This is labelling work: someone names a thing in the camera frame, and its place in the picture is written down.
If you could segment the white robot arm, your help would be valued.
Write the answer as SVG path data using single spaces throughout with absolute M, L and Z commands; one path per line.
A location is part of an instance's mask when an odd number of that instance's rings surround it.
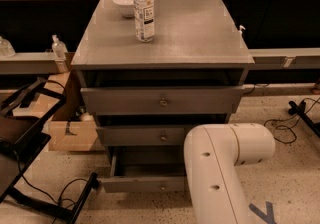
M 197 224 L 254 224 L 235 168 L 272 158 L 275 140 L 255 123 L 207 124 L 188 132 L 184 163 Z

